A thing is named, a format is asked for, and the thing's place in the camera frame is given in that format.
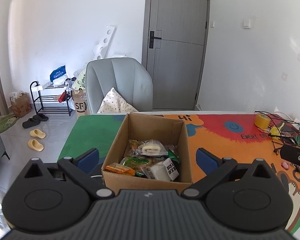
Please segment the clear white pastry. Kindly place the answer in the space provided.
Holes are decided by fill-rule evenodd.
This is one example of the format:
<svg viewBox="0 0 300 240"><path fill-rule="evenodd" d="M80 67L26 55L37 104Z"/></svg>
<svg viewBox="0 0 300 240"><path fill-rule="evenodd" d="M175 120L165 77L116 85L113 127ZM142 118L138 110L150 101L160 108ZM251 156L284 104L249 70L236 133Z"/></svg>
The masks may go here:
<svg viewBox="0 0 300 240"><path fill-rule="evenodd" d="M141 170L148 179L169 182L179 177L179 172L170 158L152 166L142 166Z"/></svg>

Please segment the green snack packet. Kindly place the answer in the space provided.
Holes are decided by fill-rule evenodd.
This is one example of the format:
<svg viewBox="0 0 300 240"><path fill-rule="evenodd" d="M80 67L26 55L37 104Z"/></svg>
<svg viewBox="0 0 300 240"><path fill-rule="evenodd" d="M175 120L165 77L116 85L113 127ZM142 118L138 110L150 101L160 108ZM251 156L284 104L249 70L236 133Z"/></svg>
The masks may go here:
<svg viewBox="0 0 300 240"><path fill-rule="evenodd" d="M153 163L151 158L144 157L124 157L120 165L130 167L134 170L136 177L144 177L145 174L142 170L144 166L151 166Z"/></svg>

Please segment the yellow toy figure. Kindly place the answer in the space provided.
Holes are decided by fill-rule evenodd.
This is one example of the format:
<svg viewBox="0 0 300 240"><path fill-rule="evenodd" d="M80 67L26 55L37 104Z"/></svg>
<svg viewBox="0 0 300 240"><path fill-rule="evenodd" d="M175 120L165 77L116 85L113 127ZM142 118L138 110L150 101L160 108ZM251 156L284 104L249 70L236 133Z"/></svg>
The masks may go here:
<svg viewBox="0 0 300 240"><path fill-rule="evenodd" d="M280 126L274 125L270 130L269 130L269 136L273 139L280 139L281 138L281 129L285 123L283 122Z"/></svg>

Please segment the yellow tape roll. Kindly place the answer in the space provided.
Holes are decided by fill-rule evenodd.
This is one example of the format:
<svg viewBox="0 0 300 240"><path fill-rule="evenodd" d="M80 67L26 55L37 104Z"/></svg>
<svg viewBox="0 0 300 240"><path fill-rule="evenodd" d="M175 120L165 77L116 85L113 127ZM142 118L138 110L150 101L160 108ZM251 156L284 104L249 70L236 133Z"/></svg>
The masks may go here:
<svg viewBox="0 0 300 240"><path fill-rule="evenodd" d="M267 115L263 113L257 113L254 124L257 128L266 130L269 127L270 122L271 119Z"/></svg>

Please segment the yellow slipper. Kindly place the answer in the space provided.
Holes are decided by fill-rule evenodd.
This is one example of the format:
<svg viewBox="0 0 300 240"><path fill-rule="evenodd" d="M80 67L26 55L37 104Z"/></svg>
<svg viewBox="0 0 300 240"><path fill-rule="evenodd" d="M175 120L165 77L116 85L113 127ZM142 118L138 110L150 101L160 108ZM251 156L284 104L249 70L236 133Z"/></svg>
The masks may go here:
<svg viewBox="0 0 300 240"><path fill-rule="evenodd" d="M31 137L34 137L34 138L39 138L39 139L44 139L46 137L46 134L41 131L40 129L33 129L29 132L30 136Z"/></svg>
<svg viewBox="0 0 300 240"><path fill-rule="evenodd" d="M44 149L44 146L36 139L31 139L27 142L27 145L30 149L35 150L37 152L41 152Z"/></svg>

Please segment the colourful cartoon table mat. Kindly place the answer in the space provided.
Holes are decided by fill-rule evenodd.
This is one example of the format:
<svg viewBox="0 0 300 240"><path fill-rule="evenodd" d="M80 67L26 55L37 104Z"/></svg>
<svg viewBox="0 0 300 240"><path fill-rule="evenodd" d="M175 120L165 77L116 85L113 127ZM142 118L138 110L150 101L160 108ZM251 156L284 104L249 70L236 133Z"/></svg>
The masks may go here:
<svg viewBox="0 0 300 240"><path fill-rule="evenodd" d="M99 162L103 165L125 116L80 116L61 151L61 157L77 158L96 148ZM206 176L196 157L199 148L219 158L231 157L243 164L250 164L256 158L264 159L292 199L293 212L286 230L300 239L300 166L282 159L279 153L280 148L287 144L286 132L293 129L291 124L274 116L272 126L280 126L283 122L285 125L281 129L281 138L273 139L255 126L256 114L175 114L160 117L183 120L186 124L193 184ZM290 163L289 170L281 166L283 161Z"/></svg>

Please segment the orange snack packet in box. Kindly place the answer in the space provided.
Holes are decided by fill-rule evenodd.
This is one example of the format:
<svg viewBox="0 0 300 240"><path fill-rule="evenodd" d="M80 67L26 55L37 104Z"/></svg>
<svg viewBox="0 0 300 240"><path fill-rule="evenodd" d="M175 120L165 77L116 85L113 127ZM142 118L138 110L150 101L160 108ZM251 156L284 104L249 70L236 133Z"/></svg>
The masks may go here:
<svg viewBox="0 0 300 240"><path fill-rule="evenodd" d="M135 171L132 168L121 165L119 163L112 163L110 165L107 165L104 170L107 172L122 174L125 176L135 176Z"/></svg>

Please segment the black slipper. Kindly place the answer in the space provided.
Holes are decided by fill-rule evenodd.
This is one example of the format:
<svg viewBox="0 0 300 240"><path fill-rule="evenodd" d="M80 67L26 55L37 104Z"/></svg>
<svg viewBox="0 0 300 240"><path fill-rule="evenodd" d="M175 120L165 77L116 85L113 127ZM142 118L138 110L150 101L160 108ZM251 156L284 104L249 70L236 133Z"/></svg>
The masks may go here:
<svg viewBox="0 0 300 240"><path fill-rule="evenodd" d="M49 119L48 116L39 113L29 118L27 121L23 122L22 127L24 129L34 127L39 125L41 122L46 122L48 119Z"/></svg>

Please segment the green floor mat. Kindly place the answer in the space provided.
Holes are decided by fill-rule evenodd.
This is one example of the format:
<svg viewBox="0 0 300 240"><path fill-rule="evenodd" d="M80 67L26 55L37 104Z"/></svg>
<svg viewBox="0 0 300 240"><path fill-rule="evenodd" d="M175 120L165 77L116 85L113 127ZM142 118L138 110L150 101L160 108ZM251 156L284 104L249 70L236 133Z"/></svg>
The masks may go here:
<svg viewBox="0 0 300 240"><path fill-rule="evenodd" d="M6 115L6 116L3 116L2 118L0 118L0 133L8 130L18 120L19 120L19 117L17 117L14 114L9 114L9 115Z"/></svg>

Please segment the black metal shoe rack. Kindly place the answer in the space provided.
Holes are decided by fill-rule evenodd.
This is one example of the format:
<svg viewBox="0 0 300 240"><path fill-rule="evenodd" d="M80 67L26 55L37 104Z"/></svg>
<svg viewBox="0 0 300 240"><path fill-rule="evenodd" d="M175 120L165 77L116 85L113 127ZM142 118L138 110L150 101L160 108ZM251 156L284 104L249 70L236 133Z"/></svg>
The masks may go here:
<svg viewBox="0 0 300 240"><path fill-rule="evenodd" d="M71 116L72 92L67 92L63 85L54 86L50 81L41 85L38 81L30 84L32 105L36 114Z"/></svg>

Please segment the small brown cardboard box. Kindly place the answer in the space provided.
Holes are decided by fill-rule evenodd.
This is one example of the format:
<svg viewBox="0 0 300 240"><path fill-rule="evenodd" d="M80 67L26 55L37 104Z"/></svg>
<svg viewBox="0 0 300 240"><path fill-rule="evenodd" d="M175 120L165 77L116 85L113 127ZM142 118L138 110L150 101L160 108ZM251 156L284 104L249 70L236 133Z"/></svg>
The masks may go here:
<svg viewBox="0 0 300 240"><path fill-rule="evenodd" d="M12 111L15 116L21 118L30 113L31 107L26 93L22 91L11 92L9 96Z"/></svg>

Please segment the SF printed cardboard box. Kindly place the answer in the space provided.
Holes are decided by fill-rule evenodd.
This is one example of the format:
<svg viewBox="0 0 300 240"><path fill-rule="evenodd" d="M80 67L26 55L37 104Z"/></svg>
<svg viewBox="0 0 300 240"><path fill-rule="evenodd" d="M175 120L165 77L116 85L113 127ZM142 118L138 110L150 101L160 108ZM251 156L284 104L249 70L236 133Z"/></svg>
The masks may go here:
<svg viewBox="0 0 300 240"><path fill-rule="evenodd" d="M74 102L74 108L77 118L79 118L80 116L88 115L87 97L85 90L74 90L72 92L72 99Z"/></svg>

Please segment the open cardboard box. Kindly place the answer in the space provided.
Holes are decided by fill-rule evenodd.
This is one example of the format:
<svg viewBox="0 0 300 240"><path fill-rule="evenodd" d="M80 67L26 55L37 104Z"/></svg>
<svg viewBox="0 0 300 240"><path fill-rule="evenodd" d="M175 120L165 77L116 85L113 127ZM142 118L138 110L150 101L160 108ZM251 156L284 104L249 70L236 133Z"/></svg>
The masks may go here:
<svg viewBox="0 0 300 240"><path fill-rule="evenodd" d="M106 187L183 191L193 184L186 124L139 113L127 114L102 166Z"/></svg>

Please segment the wrapped cream roll snack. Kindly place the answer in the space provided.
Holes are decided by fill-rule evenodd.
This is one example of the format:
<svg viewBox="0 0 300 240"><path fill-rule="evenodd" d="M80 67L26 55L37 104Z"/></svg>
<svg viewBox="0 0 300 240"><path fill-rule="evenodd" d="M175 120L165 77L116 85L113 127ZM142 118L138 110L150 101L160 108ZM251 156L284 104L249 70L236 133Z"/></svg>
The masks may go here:
<svg viewBox="0 0 300 240"><path fill-rule="evenodd" d="M163 144L158 140L129 140L130 143L130 154L141 155L146 157L161 157L168 156L168 152Z"/></svg>

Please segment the white dotted cushion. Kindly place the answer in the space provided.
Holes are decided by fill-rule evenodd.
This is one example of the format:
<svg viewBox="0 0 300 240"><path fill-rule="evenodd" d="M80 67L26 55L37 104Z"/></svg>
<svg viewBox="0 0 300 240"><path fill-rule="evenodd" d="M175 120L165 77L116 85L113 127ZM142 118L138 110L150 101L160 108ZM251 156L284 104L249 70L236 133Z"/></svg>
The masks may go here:
<svg viewBox="0 0 300 240"><path fill-rule="evenodd" d="M98 114L138 112L116 90L111 88L101 102Z"/></svg>

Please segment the blue plastic bag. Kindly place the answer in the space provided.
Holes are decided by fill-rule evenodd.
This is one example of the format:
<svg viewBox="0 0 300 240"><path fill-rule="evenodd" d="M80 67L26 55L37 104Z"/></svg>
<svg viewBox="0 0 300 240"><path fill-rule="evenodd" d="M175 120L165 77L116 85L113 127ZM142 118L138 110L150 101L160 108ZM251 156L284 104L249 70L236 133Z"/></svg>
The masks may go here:
<svg viewBox="0 0 300 240"><path fill-rule="evenodd" d="M50 74L50 81L53 82L54 80L62 77L66 74L65 65L58 67L57 69L53 70Z"/></svg>

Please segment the grey upholstered chair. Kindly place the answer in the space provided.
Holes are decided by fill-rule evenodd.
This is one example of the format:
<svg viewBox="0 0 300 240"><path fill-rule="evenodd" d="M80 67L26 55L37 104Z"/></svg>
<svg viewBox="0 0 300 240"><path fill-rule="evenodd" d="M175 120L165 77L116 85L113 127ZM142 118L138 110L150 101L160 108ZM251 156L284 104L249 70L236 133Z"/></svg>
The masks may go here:
<svg viewBox="0 0 300 240"><path fill-rule="evenodd" d="M85 93L91 114L97 113L111 88L138 111L153 111L153 82L147 70L136 59L115 57L87 64Z"/></svg>

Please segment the white foam packing piece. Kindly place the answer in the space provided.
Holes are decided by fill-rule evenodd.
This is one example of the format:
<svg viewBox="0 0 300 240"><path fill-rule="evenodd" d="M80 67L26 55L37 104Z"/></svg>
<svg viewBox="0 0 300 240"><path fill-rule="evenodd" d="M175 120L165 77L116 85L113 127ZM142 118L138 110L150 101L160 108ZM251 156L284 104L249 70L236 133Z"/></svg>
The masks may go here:
<svg viewBox="0 0 300 240"><path fill-rule="evenodd" d="M112 25L108 25L106 27L106 33L104 37L101 38L100 42L94 46L92 52L94 54L93 60L101 60L106 57L110 42L115 33L116 27Z"/></svg>

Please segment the grey interior door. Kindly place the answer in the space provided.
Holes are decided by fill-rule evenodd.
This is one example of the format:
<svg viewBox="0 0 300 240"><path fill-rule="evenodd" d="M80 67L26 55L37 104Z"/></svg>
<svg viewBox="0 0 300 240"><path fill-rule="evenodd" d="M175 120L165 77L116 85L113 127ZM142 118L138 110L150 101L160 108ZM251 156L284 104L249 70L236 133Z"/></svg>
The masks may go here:
<svg viewBox="0 0 300 240"><path fill-rule="evenodd" d="M210 0L146 0L142 65L154 109L194 109L202 80ZM156 37L149 49L149 32Z"/></svg>

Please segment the pink round keychain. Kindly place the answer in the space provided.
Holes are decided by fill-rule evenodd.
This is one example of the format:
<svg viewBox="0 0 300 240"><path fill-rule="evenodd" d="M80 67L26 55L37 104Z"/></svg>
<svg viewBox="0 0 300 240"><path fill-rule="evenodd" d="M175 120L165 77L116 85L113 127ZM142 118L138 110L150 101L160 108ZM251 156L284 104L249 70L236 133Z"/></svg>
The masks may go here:
<svg viewBox="0 0 300 240"><path fill-rule="evenodd" d="M285 170L289 170L290 163L289 163L289 162L286 162L286 161L283 161L283 162L281 163L281 166L282 166Z"/></svg>

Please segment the white wall switch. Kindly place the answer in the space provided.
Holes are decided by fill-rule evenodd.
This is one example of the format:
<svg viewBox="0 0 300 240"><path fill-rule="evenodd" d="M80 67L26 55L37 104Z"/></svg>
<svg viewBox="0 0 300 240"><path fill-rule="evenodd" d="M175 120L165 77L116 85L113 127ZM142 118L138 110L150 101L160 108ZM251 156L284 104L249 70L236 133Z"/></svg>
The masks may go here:
<svg viewBox="0 0 300 240"><path fill-rule="evenodd" d="M250 29L251 28L251 20L249 18L246 18L243 20L243 28L244 29Z"/></svg>

